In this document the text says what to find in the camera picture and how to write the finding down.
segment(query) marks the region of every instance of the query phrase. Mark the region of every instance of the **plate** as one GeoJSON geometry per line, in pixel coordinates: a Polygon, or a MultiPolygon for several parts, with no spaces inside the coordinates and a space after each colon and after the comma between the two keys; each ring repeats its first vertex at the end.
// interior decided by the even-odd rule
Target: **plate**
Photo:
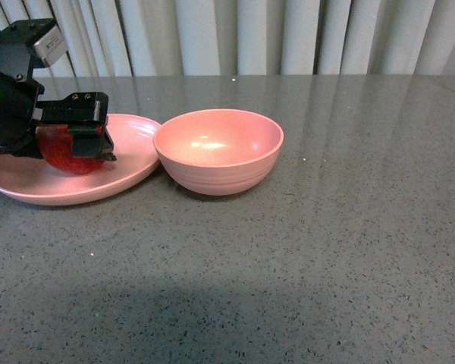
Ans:
{"type": "Polygon", "coordinates": [[[115,162],[105,162],[86,175],[68,174],[43,159],[0,155],[0,192],[36,205],[65,206],[92,202],[120,193],[158,166],[153,134],[156,121],[136,115],[109,114],[108,132],[115,144],[115,162]]]}

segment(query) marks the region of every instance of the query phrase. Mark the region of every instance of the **gray countertop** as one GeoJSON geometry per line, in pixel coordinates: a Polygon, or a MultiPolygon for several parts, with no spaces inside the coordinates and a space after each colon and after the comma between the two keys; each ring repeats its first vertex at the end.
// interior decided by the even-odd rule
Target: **gray countertop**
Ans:
{"type": "Polygon", "coordinates": [[[0,362],[455,362],[455,77],[48,79],[160,123],[277,121],[264,181],[163,170],[107,199],[0,194],[0,362]]]}

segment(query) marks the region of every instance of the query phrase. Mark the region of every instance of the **curtain fold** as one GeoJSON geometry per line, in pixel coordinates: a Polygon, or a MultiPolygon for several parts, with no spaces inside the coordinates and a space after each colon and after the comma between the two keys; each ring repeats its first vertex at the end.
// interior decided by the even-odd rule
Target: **curtain fold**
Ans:
{"type": "Polygon", "coordinates": [[[0,0],[0,29],[55,17],[38,77],[455,74],[455,0],[0,0]]]}

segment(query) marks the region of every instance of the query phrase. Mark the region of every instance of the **pink bowl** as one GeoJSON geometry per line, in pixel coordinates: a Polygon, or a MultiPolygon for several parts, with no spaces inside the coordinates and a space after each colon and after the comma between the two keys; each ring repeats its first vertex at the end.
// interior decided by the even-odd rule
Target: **pink bowl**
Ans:
{"type": "Polygon", "coordinates": [[[283,130],[251,111],[194,111],[165,122],[153,145],[165,170],[188,190],[239,193],[260,182],[276,162],[283,130]]]}

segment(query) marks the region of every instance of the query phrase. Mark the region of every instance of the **red apple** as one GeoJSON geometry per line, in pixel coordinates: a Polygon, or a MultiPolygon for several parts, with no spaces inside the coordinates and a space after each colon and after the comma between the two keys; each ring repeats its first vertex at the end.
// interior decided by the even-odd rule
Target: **red apple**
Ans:
{"type": "Polygon", "coordinates": [[[36,128],[36,138],[45,161],[59,171],[87,174],[100,169],[105,161],[72,156],[73,137],[67,125],[36,128]]]}

